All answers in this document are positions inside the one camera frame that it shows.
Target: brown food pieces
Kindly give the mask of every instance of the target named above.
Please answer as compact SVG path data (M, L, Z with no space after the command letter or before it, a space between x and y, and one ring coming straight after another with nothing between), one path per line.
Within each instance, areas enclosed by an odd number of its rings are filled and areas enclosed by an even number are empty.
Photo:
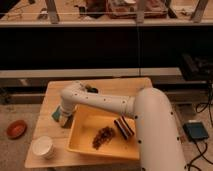
M105 143L109 142L113 137L115 136L115 130L111 127L106 126L105 128L102 128L98 131L98 134L93 139L93 148L96 150L99 149L99 147Z

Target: wooden table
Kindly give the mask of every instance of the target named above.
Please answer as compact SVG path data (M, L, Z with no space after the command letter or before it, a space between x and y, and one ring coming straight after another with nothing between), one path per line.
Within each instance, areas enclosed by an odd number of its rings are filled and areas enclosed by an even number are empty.
M92 87L97 87L100 93L129 96L134 96L144 87L152 86L148 78L82 80L82 82L90 84ZM25 167L41 168L135 162L133 160L119 158L82 155L66 150L70 129L61 128L59 124L52 119L51 115L60 104L60 91L71 83L72 81L56 81L49 83L33 139L28 150ZM43 135L50 136L53 139L55 147L55 155L49 160L35 156L31 149L35 139Z

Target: small bowl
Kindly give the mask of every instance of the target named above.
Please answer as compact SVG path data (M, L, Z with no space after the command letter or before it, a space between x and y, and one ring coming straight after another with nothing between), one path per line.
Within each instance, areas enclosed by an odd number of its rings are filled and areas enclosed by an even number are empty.
M22 136L27 129L27 124L24 120L17 120L11 123L7 128L7 136L10 139L16 139Z
M32 145L33 153L38 157L49 159L53 156L53 141L48 136L36 139Z

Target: black electrical box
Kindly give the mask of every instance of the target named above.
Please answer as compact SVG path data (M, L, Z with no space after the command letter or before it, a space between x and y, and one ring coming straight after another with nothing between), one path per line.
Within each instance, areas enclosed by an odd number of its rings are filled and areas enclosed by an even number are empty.
M200 141L209 138L209 134L202 122L185 123L183 129L189 141Z

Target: yellow tray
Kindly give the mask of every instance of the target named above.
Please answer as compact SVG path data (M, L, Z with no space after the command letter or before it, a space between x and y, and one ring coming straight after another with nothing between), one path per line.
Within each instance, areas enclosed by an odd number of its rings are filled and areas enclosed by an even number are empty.
M114 120L118 117L118 115L104 110L79 105L70 131L68 150L82 154L138 160L136 137L134 136L128 141L124 140L114 125ZM134 120L127 118L126 121L135 132ZM98 131L106 126L114 128L116 135L110 142L102 144L96 150L92 146L93 139Z

